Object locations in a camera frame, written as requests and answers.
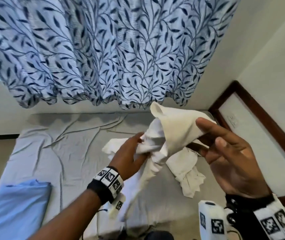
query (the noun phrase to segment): wall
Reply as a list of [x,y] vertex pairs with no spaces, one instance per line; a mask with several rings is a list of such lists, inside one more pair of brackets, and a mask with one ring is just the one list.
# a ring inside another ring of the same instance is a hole
[[[237,78],[285,132],[285,22]],[[239,123],[235,133],[255,152],[264,177],[278,196],[285,195],[285,153],[257,118],[232,95],[220,108],[227,118],[233,113]]]
[[[185,109],[208,109],[228,84],[238,77],[285,20],[285,0],[241,0],[230,27],[218,45]],[[177,107],[172,99],[165,106]],[[39,103],[32,109],[18,106],[0,82],[0,134],[19,133],[33,113],[101,113],[121,111],[116,101],[93,106],[89,101],[74,105],[59,101]]]

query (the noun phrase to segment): bed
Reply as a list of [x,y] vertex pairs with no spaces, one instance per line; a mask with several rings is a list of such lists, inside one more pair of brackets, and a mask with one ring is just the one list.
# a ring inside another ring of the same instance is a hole
[[[17,138],[0,185],[29,179],[51,182],[53,188],[45,224],[81,194],[93,176],[108,165],[108,155],[101,149],[111,138],[126,138],[145,131],[153,119],[148,112],[33,115]],[[224,205],[224,194],[203,158],[198,159],[197,168],[207,178],[193,199],[183,196],[179,183],[165,166],[139,195],[126,222],[110,219],[105,211],[100,211],[83,238],[95,239],[124,228],[148,227],[180,219],[198,222],[198,202],[208,199]]]

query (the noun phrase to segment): leaf pattern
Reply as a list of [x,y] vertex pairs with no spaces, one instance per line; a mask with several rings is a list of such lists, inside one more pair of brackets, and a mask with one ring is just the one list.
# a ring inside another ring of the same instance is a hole
[[24,108],[185,105],[240,0],[0,0],[0,79]]

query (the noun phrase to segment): hand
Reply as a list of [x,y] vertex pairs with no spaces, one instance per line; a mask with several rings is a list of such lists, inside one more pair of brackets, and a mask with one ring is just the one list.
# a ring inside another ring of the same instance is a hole
[[209,149],[196,143],[190,143],[187,147],[206,159],[225,193],[247,198],[270,194],[248,142],[204,118],[198,118],[196,125],[206,133],[199,140]]
[[137,144],[141,143],[140,137],[143,134],[143,132],[139,132],[125,141],[109,164],[109,166],[113,166],[118,170],[118,173],[124,181],[138,172],[148,157],[148,154],[140,154],[137,155],[135,161],[133,160],[133,155],[136,152]]

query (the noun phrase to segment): person's knee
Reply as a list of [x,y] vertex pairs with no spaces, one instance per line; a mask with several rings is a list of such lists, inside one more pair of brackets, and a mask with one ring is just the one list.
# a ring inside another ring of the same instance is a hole
[[149,232],[145,240],[174,240],[172,234],[167,231]]

